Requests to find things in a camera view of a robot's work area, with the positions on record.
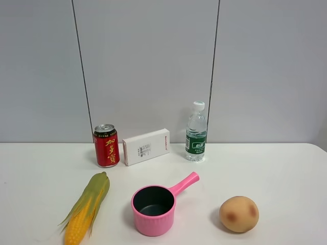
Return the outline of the brown potato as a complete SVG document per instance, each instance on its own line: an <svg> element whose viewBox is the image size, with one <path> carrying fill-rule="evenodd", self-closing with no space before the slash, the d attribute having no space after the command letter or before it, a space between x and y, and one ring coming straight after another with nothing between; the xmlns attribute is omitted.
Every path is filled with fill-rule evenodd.
<svg viewBox="0 0 327 245"><path fill-rule="evenodd" d="M256 203L245 196L235 196L226 200L219 209L220 222L236 233L252 230L259 221Z"/></svg>

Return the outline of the yellow corn cob with husk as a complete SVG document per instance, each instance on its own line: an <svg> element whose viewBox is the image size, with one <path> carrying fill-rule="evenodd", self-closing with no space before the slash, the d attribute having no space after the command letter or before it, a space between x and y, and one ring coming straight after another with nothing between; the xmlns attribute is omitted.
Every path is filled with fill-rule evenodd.
<svg viewBox="0 0 327 245"><path fill-rule="evenodd" d="M67 217L63 231L65 244L80 244L87 231L92 231L94 222L110 188L106 172L91 177L81 196L76 201Z"/></svg>

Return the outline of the red drink can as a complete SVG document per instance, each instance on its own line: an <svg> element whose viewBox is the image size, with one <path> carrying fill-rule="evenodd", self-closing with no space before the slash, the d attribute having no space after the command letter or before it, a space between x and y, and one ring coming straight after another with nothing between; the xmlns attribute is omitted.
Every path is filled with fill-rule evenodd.
<svg viewBox="0 0 327 245"><path fill-rule="evenodd" d="M95 127L94 143L97 163L101 167L113 167L120 161L118 133L114 125L102 124Z"/></svg>

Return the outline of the white cardboard box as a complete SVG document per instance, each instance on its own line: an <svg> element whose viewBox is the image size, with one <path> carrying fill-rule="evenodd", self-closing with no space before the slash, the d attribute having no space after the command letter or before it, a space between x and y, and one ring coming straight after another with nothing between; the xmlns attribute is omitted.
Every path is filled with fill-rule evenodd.
<svg viewBox="0 0 327 245"><path fill-rule="evenodd" d="M170 132L161 129L123 139L124 161L131 166L170 152Z"/></svg>

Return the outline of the clear water bottle green label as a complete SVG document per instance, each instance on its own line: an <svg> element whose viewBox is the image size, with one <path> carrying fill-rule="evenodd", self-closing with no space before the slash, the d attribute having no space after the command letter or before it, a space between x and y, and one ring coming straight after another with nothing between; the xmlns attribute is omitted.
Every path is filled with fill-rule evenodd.
<svg viewBox="0 0 327 245"><path fill-rule="evenodd" d="M193 102L192 113L186 128L186 159L193 162L199 162L204 157L207 137L207 120L203 114L204 109L204 102Z"/></svg>

